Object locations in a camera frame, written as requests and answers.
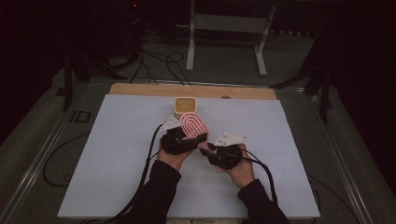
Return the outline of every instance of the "white board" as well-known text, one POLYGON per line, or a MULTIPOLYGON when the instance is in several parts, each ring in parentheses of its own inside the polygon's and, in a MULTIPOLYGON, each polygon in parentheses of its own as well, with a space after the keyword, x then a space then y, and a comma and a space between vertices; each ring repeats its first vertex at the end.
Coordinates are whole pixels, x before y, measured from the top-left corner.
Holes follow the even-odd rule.
MULTIPOLYGON (((106 96, 64 197, 58 217, 114 217, 137 189, 155 129, 173 114, 175 97, 106 96)), ((222 132, 247 136, 247 150, 273 175, 279 207, 289 218, 319 217, 283 108, 277 100, 197 98, 209 142, 222 132)), ((153 151, 158 150, 157 134, 153 151)), ((271 198, 268 177, 255 175, 271 198)), ((226 173, 198 150, 184 161, 170 218, 241 218, 247 210, 226 173)))

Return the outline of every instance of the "yellow container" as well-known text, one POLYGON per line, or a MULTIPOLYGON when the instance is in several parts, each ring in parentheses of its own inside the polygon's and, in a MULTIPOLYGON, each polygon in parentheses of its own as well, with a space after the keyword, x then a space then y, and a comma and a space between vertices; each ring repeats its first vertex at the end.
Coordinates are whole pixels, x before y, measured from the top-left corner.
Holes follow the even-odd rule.
POLYGON ((197 112, 197 102, 193 97, 177 97, 175 99, 175 118, 187 112, 197 112))

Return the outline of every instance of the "dark background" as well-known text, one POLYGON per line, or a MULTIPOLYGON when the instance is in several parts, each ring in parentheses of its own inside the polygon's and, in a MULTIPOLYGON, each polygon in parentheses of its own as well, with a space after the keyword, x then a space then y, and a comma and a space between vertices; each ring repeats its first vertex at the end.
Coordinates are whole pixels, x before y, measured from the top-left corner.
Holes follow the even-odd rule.
MULTIPOLYGON (((196 11, 265 16, 263 1, 202 0, 196 11)), ((65 53, 79 48, 94 54, 137 50, 129 29, 136 18, 167 35, 189 24, 189 1, 146 0, 132 13, 131 2, 0 2, 0 143, 51 85, 65 53)), ((396 193, 396 3, 395 1, 278 1, 272 30, 317 36, 302 71, 332 64, 332 84, 396 193)))

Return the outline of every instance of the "wooden edge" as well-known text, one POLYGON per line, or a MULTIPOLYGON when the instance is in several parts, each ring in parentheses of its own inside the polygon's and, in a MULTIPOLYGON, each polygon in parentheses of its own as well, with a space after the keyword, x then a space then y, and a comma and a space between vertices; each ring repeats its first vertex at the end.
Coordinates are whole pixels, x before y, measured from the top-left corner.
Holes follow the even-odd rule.
POLYGON ((233 99, 276 100, 271 89, 225 86, 180 86, 180 85, 150 85, 150 84, 113 84, 109 94, 118 95, 148 95, 148 96, 190 96, 233 99))

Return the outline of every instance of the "hand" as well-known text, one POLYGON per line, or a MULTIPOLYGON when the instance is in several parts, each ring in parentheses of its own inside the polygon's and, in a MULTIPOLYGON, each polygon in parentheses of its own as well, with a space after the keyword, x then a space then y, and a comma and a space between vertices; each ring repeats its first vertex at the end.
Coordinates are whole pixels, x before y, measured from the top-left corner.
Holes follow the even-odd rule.
MULTIPOLYGON (((246 152, 247 148, 245 144, 239 144, 238 146, 240 149, 242 149, 242 156, 249 158, 248 153, 246 152)), ((235 185, 240 189, 256 179, 251 161, 241 160, 238 165, 230 170, 226 170, 226 172, 228 175, 230 175, 231 180, 235 183, 235 185)))
POLYGON ((172 166, 175 168, 177 171, 180 170, 181 164, 183 163, 184 160, 186 160, 187 157, 190 156, 192 151, 188 151, 185 153, 181 153, 178 155, 173 155, 170 153, 167 153, 165 150, 161 149, 161 143, 160 143, 160 152, 157 154, 157 159, 159 161, 163 161, 166 164, 172 166))

